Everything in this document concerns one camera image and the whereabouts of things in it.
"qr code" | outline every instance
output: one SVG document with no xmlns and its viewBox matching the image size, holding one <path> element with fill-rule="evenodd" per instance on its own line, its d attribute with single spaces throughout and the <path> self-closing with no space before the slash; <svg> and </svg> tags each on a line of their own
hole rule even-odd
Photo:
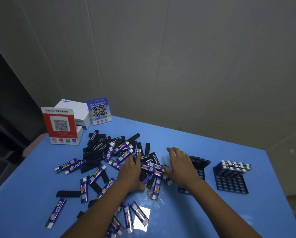
<svg viewBox="0 0 296 238">
<path fill-rule="evenodd" d="M 107 115 L 105 104 L 92 106 L 92 110 L 95 118 Z"/>
<path fill-rule="evenodd" d="M 68 122 L 66 120 L 53 120 L 55 131 L 69 131 Z"/>
</svg>

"person's left hand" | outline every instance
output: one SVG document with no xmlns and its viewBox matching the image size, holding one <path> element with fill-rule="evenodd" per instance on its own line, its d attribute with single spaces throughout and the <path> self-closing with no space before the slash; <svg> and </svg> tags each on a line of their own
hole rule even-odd
<svg viewBox="0 0 296 238">
<path fill-rule="evenodd" d="M 129 192 L 135 190 L 145 190 L 145 185 L 139 180 L 141 172 L 140 157 L 141 155 L 138 154 L 136 164 L 134 164 L 134 155 L 126 158 L 125 164 L 122 165 L 117 176 L 116 181 L 122 182 L 129 189 Z"/>
</svg>

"blue table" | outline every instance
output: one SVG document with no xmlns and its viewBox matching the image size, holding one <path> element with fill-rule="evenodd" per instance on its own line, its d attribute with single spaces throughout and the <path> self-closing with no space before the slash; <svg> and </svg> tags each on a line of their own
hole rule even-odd
<svg viewBox="0 0 296 238">
<path fill-rule="evenodd" d="M 82 148 L 89 140 L 89 132 L 95 128 L 112 138 L 122 135 L 129 138 L 140 133 L 137 141 L 143 148 L 149 142 L 150 152 L 156 153 L 161 164 L 170 165 L 166 147 L 179 147 L 189 155 L 211 160 L 205 169 L 206 181 L 258 233 L 264 238 L 296 237 L 296 221 L 265 151 L 118 117 L 113 117 L 111 123 L 84 131 L 78 146 L 53 145 L 49 137 L 38 145 L 0 187 L 0 237 L 58 238 L 76 221 L 80 210 L 87 210 L 87 203 L 69 198 L 53 228 L 44 227 L 59 200 L 56 192 L 79 190 L 80 178 L 94 172 L 76 171 L 65 175 L 64 172 L 56 174 L 54 169 L 73 158 L 82 159 Z M 212 167 L 220 160 L 252 164 L 253 170 L 244 176 L 248 195 L 217 191 Z M 109 178 L 116 178 L 118 174 L 109 165 L 106 172 Z M 98 184 L 104 186 L 101 178 Z M 95 199 L 96 193 L 91 188 L 89 191 L 89 199 Z M 125 201 L 133 200 L 150 209 L 150 222 L 147 233 L 135 230 L 129 237 L 218 237 L 194 198 L 179 193 L 175 184 L 162 183 L 158 201 L 148 199 L 146 191 L 130 194 Z M 117 218 L 125 225 L 122 212 Z"/>
</svg>

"hand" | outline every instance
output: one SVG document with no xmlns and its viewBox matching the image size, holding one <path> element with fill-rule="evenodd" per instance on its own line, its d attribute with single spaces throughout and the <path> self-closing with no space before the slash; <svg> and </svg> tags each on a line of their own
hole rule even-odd
<svg viewBox="0 0 296 238">
<path fill-rule="evenodd" d="M 201 180 L 190 157 L 179 148 L 167 148 L 167 151 L 170 154 L 172 171 L 166 166 L 163 167 L 164 171 L 180 188 L 189 190 L 195 182 Z"/>
<path fill-rule="evenodd" d="M 141 172 L 140 157 L 138 154 L 136 164 L 134 164 L 134 155 L 125 159 L 125 164 L 122 165 L 117 176 L 117 181 L 122 182 L 132 192 L 135 190 L 145 190 L 145 185 L 140 183 L 139 176 Z"/>
</svg>

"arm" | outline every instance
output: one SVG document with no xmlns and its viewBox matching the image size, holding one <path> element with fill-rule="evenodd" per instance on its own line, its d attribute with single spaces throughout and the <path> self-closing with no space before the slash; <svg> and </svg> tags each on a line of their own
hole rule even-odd
<svg viewBox="0 0 296 238">
<path fill-rule="evenodd" d="M 172 171 L 164 166 L 165 172 L 179 187 L 193 195 L 220 238 L 262 238 L 199 177 L 187 153 L 184 154 L 178 148 L 167 150 L 170 153 Z"/>
<path fill-rule="evenodd" d="M 115 211 L 129 192 L 145 190 L 140 183 L 140 161 L 134 164 L 134 156 L 125 160 L 112 186 L 79 218 L 61 238 L 103 238 Z"/>
</svg>

